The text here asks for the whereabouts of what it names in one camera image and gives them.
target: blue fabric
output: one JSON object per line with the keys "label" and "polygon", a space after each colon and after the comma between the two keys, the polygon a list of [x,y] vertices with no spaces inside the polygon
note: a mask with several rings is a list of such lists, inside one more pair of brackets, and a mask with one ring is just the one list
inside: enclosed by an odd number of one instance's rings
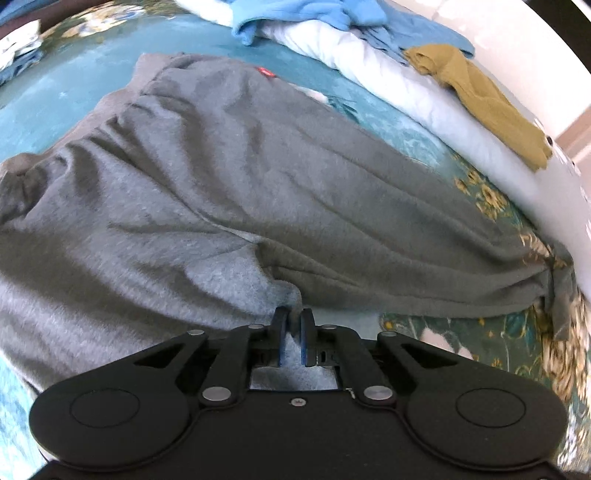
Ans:
{"label": "blue fabric", "polygon": [[0,478],[25,480],[44,465],[28,428],[33,400],[0,356]]}
{"label": "blue fabric", "polygon": [[228,3],[232,7],[232,34],[244,45],[252,44],[260,20],[320,20],[344,31],[351,25],[384,25],[387,20],[376,0],[228,0]]}
{"label": "blue fabric", "polygon": [[12,65],[6,67],[3,70],[0,70],[0,86],[12,80],[23,70],[37,63],[42,58],[43,52],[39,48],[36,50],[31,50],[30,52],[27,52],[24,55],[20,55],[19,57],[15,58],[12,62]]}
{"label": "blue fabric", "polygon": [[471,59],[474,45],[458,32],[429,20],[421,15],[401,12],[385,3],[380,3],[388,17],[387,24],[378,27],[360,27],[361,38],[373,48],[386,52],[394,60],[407,65],[402,51],[430,43],[453,45]]}
{"label": "blue fabric", "polygon": [[0,0],[0,25],[54,2],[57,0]]}

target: silver screw head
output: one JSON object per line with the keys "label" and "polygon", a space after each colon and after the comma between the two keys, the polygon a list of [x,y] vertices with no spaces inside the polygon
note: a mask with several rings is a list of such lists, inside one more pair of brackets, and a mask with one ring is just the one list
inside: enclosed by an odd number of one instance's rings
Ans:
{"label": "silver screw head", "polygon": [[303,398],[292,398],[290,403],[294,406],[294,407],[303,407],[304,405],[306,405],[308,402],[306,400],[304,400]]}
{"label": "silver screw head", "polygon": [[363,394],[370,398],[371,400],[387,400],[394,395],[392,389],[386,387],[385,385],[373,385],[371,387],[366,388],[363,391]]}
{"label": "silver screw head", "polygon": [[205,400],[209,401],[224,401],[230,398],[232,392],[225,387],[209,387],[201,393]]}

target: white cloth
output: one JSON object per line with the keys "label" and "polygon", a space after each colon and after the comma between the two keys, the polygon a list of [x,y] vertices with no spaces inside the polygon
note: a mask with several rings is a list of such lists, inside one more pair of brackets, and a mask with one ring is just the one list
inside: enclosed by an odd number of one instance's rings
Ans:
{"label": "white cloth", "polygon": [[33,20],[0,39],[0,70],[12,65],[15,57],[41,46],[40,27],[41,21]]}
{"label": "white cloth", "polygon": [[[230,27],[232,10],[219,0],[176,0],[205,20]],[[591,207],[580,173],[556,146],[545,170],[533,173],[480,124],[457,96],[400,65],[350,32],[318,20],[266,21],[260,36],[320,60],[427,128],[500,188],[536,227],[569,249],[579,286],[591,299]]]}

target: clothing pile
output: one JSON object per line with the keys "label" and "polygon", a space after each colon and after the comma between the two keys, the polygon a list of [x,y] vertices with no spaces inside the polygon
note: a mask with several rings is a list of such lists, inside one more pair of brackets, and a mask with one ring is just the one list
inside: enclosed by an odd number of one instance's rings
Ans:
{"label": "clothing pile", "polygon": [[[204,20],[226,27],[235,23],[233,4],[221,0],[175,1]],[[394,3],[391,8],[402,9]],[[486,175],[540,232],[568,248],[579,286],[591,298],[589,199],[580,172],[555,142],[550,158],[545,159],[551,140],[543,135],[535,115],[495,82],[476,59],[468,63],[465,55],[446,53],[447,44],[404,50],[405,58],[409,55],[419,72],[355,33],[354,28],[342,31],[318,19],[257,21],[258,35],[339,71],[421,124]],[[443,51],[413,50],[432,45]],[[475,67],[490,78],[484,78]]]}
{"label": "clothing pile", "polygon": [[0,353],[20,377],[42,391],[279,305],[478,318],[542,297],[568,324],[564,247],[536,254],[315,98],[224,57],[142,57],[37,162],[7,161]]}
{"label": "clothing pile", "polygon": [[29,22],[0,40],[0,86],[43,58],[39,20]]}
{"label": "clothing pile", "polygon": [[[200,0],[176,0],[191,12]],[[263,35],[263,21],[318,20],[353,32],[370,46],[421,74],[451,86],[469,112],[517,153],[533,171],[545,168],[552,155],[546,135],[525,119],[510,101],[468,59],[472,43],[451,28],[421,15],[401,11],[382,0],[227,0],[232,33],[245,45]]]}

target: olive green cloth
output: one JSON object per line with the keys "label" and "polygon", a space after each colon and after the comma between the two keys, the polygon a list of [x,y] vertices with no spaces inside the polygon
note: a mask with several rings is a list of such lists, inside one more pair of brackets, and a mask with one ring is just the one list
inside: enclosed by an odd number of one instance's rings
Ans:
{"label": "olive green cloth", "polygon": [[552,149],[546,135],[528,122],[495,83],[452,45],[409,48],[404,55],[421,75],[452,87],[482,125],[517,153],[533,171],[546,168]]}

